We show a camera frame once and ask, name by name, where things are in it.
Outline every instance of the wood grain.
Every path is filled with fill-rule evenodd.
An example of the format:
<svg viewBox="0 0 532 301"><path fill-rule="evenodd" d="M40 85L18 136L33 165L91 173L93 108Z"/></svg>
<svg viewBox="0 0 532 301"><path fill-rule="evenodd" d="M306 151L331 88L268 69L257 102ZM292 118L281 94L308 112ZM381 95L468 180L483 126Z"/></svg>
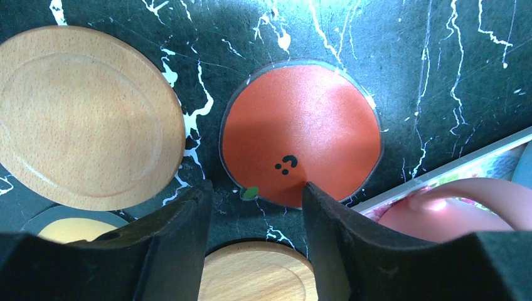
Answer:
<svg viewBox="0 0 532 301"><path fill-rule="evenodd" d="M139 204L173 178L183 113L161 72L98 31L49 26L0 46L0 162L74 208Z"/></svg>
<svg viewBox="0 0 532 301"><path fill-rule="evenodd" d="M297 251L277 243L250 241L205 258L200 301L315 301L314 272Z"/></svg>

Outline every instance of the pink object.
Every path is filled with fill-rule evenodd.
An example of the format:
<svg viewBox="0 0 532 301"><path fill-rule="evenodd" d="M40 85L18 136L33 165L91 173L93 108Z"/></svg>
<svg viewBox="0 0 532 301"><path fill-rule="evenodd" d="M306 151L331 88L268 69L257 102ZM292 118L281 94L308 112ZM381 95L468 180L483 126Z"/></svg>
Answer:
<svg viewBox="0 0 532 301"><path fill-rule="evenodd" d="M453 198L474 200L496 214ZM414 193L378 222L439 243L474 231L532 230L532 190L502 179L461 179Z"/></svg>

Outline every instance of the orange sticker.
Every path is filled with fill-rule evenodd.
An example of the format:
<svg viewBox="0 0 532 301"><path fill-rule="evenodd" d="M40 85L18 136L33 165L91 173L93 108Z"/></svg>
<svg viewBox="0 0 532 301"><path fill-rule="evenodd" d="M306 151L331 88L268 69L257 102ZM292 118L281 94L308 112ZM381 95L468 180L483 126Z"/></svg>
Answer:
<svg viewBox="0 0 532 301"><path fill-rule="evenodd" d="M381 156L373 100L324 63L276 65L244 84L227 108L220 135L227 173L243 199L299 208L307 181L348 199Z"/></svg>

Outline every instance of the orange fruit sticker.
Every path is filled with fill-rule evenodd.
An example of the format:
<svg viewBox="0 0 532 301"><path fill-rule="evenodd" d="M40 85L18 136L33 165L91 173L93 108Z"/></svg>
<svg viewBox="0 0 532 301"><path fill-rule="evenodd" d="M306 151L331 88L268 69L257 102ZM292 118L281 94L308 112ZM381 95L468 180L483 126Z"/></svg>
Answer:
<svg viewBox="0 0 532 301"><path fill-rule="evenodd" d="M325 63L277 63L254 77L233 96L220 134L240 196L299 208L311 181L337 201L351 197L382 152L371 97Z"/></svg>

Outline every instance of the green leaf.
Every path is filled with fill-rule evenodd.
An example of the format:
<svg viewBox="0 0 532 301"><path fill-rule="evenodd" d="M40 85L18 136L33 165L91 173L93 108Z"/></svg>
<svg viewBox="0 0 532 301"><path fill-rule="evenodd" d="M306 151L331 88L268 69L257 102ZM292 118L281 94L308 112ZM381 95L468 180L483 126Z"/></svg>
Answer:
<svg viewBox="0 0 532 301"><path fill-rule="evenodd" d="M244 199L254 199L258 195L258 187L249 187L244 191L242 198Z"/></svg>

